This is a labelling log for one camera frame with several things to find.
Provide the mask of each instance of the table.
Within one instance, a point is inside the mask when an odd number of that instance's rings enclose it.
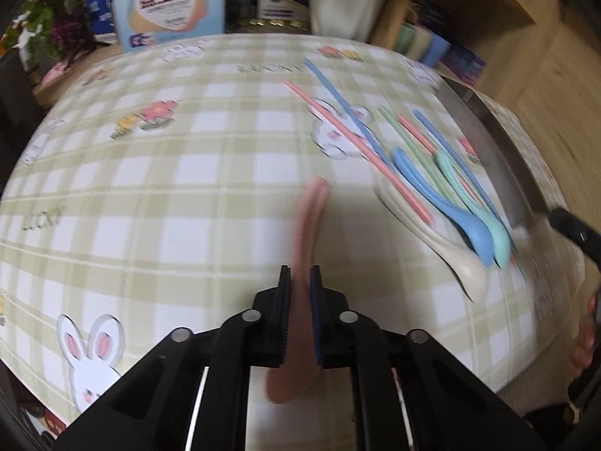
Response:
[[[274,286],[290,262],[302,185],[315,176],[332,185],[316,249],[325,286],[382,328],[429,331],[498,390],[566,320],[581,255],[543,219],[514,229],[519,264],[492,269],[486,302],[474,306],[443,260],[380,203],[368,163],[328,147],[328,126],[282,84],[347,119],[304,58],[386,148],[403,141],[381,104],[419,127],[410,110],[423,111],[465,157],[435,77],[365,44],[224,35],[100,62],[50,111],[0,204],[0,357],[64,422],[173,328],[218,327]],[[547,200],[564,204],[515,116],[491,108]],[[503,216],[483,168],[470,165]],[[458,241],[430,210],[436,229]],[[551,295],[544,314],[541,293]],[[252,370],[247,449],[354,449],[345,370],[324,372],[280,407],[266,401],[263,379]]]

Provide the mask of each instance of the white bunny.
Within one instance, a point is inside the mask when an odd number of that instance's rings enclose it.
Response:
[[[352,121],[344,111],[339,112],[336,108],[332,107],[328,102],[315,98],[322,107],[332,113],[337,119],[339,119],[353,134],[358,136],[363,142],[370,146],[365,135],[360,131],[359,127]],[[362,107],[361,105],[351,105],[351,110],[354,111],[355,115],[359,118],[361,123],[368,126],[373,120],[371,112]],[[309,107],[310,112],[317,118],[313,122],[313,131],[311,132],[311,138],[317,144],[323,153],[332,159],[346,159],[347,156],[361,156],[359,149],[354,144],[344,137],[338,129],[336,129],[328,120],[322,116],[315,108]]]
[[[62,353],[71,366],[73,403],[83,412],[120,377],[113,367],[123,353],[123,328],[116,318],[100,316],[89,332],[87,349],[77,326],[66,315],[58,317],[56,329]]]

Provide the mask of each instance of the flower pot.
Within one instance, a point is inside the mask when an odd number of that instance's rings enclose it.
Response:
[[[384,0],[309,0],[314,35],[365,42]]]

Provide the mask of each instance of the green plaid pattern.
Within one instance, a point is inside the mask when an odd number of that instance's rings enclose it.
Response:
[[[323,45],[354,50],[362,62],[326,58],[317,50]],[[492,269],[486,303],[474,306],[446,263],[377,199],[367,161],[322,153],[313,139],[319,121],[282,84],[340,109],[304,68],[310,58],[351,104],[371,111],[369,127],[387,149],[403,141],[379,105],[408,119],[421,110],[456,145],[458,126],[406,58],[309,36],[212,36],[201,46],[202,55],[172,62],[162,46],[98,64],[52,109],[45,122],[64,124],[5,189],[0,357],[57,416],[70,423],[78,414],[56,333],[60,314],[84,342],[99,316],[117,318],[121,374],[175,327],[218,327],[276,284],[290,262],[302,187],[315,176],[332,185],[315,261],[325,285],[344,292],[353,309],[387,330],[429,331],[494,390],[546,347],[571,293],[558,275],[570,259],[554,248],[556,238],[549,242],[551,233],[514,231],[522,269]],[[109,76],[86,84],[99,71]],[[177,102],[173,120],[110,138],[119,119],[156,100]],[[472,169],[502,212],[482,167]],[[460,241],[429,208],[436,229]],[[533,254],[557,270],[548,273],[554,314],[541,321]],[[265,401],[264,370],[252,374],[247,449],[354,449],[346,371],[324,372],[309,394],[281,407]]]

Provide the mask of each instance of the human hand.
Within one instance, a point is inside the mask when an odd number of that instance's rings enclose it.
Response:
[[[596,296],[591,297],[587,304],[587,310],[589,312],[595,310],[596,303]],[[595,332],[595,323],[590,316],[587,316],[581,321],[578,337],[576,337],[572,343],[572,347],[570,348],[570,361],[568,363],[568,369],[570,375],[572,375],[574,378],[578,378],[580,375],[582,375],[582,372],[591,366],[591,363],[593,362]]]

